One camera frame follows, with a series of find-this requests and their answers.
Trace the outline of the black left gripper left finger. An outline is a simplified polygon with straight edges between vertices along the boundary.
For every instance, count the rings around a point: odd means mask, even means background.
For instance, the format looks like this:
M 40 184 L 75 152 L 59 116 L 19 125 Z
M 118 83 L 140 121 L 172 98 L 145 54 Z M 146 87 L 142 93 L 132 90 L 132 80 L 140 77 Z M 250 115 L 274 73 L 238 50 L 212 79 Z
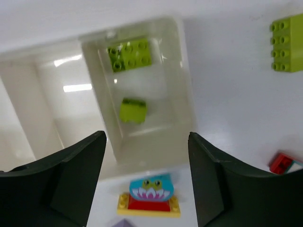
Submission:
M 106 134 L 97 131 L 68 148 L 1 172 L 1 226 L 86 226 L 106 142 Z

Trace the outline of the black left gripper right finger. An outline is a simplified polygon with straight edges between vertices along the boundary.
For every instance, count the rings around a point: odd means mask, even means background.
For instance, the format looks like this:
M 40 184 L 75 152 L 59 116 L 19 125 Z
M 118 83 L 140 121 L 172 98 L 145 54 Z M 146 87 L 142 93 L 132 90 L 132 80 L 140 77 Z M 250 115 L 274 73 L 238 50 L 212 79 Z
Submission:
M 188 155 L 200 227 L 302 226 L 302 170 L 276 175 L 258 169 L 195 132 Z

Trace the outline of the red curved lego brick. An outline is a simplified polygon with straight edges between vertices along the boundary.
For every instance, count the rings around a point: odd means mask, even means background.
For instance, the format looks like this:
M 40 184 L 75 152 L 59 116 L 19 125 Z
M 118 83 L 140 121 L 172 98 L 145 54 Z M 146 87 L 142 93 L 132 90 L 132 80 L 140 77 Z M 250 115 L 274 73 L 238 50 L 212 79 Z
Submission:
M 295 161 L 296 159 L 292 156 L 279 152 L 269 163 L 269 170 L 277 175 L 287 174 L 290 172 L 290 168 L 293 166 Z

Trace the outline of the teal frog lego brick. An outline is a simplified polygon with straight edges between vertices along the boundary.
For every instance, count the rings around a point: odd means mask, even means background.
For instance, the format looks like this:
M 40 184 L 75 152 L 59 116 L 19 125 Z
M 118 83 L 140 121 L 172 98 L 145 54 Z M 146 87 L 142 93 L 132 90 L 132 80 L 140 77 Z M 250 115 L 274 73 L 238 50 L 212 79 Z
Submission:
M 130 182 L 130 195 L 139 201 L 168 201 L 174 195 L 170 174 L 154 175 Z

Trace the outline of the purple lego brick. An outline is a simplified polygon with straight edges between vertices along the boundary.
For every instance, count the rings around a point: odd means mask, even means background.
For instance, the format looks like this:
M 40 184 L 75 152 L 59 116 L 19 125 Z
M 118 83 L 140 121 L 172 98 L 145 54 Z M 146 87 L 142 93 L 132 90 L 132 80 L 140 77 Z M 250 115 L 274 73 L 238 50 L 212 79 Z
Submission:
M 124 218 L 112 224 L 111 227 L 135 227 L 135 225 L 131 221 Z

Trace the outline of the green sloped lego brick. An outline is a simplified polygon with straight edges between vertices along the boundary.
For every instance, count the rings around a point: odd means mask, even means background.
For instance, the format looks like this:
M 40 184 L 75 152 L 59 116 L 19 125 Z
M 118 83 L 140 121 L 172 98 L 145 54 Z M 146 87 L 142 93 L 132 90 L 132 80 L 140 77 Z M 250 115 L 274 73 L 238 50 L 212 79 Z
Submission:
M 134 122 L 141 124 L 145 122 L 147 115 L 146 102 L 140 99 L 124 98 L 119 112 L 122 122 Z

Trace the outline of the white sorting tray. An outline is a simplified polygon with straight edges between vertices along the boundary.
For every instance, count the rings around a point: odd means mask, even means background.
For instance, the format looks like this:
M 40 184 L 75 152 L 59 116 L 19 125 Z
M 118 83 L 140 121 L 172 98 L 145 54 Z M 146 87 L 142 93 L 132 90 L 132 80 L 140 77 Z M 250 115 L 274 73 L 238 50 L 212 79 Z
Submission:
M 114 73 L 107 47 L 147 38 L 151 65 Z M 145 122 L 122 122 L 124 98 Z M 188 163 L 196 127 L 182 21 L 163 16 L 0 55 L 0 168 L 11 170 L 96 131 L 107 145 L 101 178 Z

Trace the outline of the green square lego brick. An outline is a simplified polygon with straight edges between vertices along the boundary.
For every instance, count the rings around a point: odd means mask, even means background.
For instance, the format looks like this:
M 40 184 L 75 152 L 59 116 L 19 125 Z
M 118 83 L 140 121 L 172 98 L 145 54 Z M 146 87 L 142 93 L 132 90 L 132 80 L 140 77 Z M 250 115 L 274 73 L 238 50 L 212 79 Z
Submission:
M 152 64 L 147 38 L 133 39 L 107 47 L 112 71 L 122 72 Z

